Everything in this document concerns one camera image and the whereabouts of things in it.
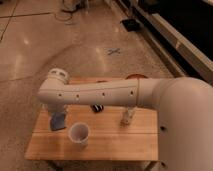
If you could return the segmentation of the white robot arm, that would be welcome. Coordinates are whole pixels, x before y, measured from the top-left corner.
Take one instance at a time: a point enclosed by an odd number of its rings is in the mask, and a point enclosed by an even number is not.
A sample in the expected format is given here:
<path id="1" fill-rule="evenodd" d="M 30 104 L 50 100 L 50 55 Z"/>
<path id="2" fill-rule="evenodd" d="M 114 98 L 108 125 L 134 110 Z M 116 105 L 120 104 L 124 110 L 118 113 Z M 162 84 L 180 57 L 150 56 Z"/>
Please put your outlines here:
<path id="1" fill-rule="evenodd" d="M 54 68 L 38 98 L 52 111 L 69 104 L 154 109 L 159 171 L 213 171 L 213 86 L 203 80 L 134 78 L 71 84 L 66 71 Z"/>

